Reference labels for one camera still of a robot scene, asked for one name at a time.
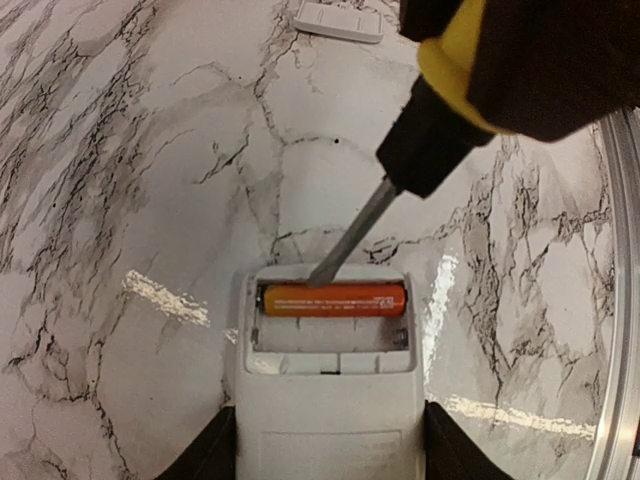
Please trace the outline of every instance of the metal screwdriver blade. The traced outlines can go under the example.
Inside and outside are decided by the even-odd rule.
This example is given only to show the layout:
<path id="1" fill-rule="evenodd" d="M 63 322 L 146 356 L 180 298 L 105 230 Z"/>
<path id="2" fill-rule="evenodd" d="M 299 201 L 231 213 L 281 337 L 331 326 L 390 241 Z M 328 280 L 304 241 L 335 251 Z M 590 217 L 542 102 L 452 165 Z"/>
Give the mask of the metal screwdriver blade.
<path id="1" fill-rule="evenodd" d="M 388 178 L 380 183 L 353 223 L 329 252 L 329 255 L 311 272 L 307 280 L 309 287 L 323 287 L 333 281 L 347 257 L 351 255 L 351 252 L 400 193 L 402 190 L 391 183 Z"/>

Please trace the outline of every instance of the marble surface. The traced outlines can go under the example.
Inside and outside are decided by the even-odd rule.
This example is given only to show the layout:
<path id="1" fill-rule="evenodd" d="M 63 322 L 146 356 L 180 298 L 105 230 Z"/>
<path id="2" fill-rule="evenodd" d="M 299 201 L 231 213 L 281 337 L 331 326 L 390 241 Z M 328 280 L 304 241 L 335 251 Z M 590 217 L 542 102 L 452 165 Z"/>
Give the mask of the marble surface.
<path id="1" fill-rule="evenodd" d="M 150 479 L 233 395 L 238 286 L 318 261 L 417 74 L 295 0 L 0 0 L 0 478 Z M 410 272 L 425 395 L 516 479 L 584 478 L 612 332 L 595 127 L 499 138 L 352 257 Z"/>

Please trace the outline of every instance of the screwdriver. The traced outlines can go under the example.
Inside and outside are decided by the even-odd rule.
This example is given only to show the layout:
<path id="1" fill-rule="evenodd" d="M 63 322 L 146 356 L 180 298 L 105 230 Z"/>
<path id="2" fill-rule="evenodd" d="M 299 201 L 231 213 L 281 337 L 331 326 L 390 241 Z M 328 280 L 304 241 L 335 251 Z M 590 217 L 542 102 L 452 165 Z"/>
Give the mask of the screwdriver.
<path id="1" fill-rule="evenodd" d="M 498 133 L 555 141 L 640 104 L 640 2 L 401 1 L 421 75 L 376 152 L 386 176 L 307 284 L 331 283 L 403 191 L 426 198 Z"/>

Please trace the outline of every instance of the orange battery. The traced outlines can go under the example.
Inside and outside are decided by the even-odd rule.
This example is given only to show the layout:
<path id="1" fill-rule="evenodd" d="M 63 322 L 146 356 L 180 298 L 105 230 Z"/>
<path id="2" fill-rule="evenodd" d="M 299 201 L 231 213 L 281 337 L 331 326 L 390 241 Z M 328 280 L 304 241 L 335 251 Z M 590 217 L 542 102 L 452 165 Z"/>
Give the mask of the orange battery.
<path id="1" fill-rule="evenodd" d="M 269 285 L 262 293 L 269 317 L 400 317 L 406 304 L 406 291 L 397 283 Z"/>

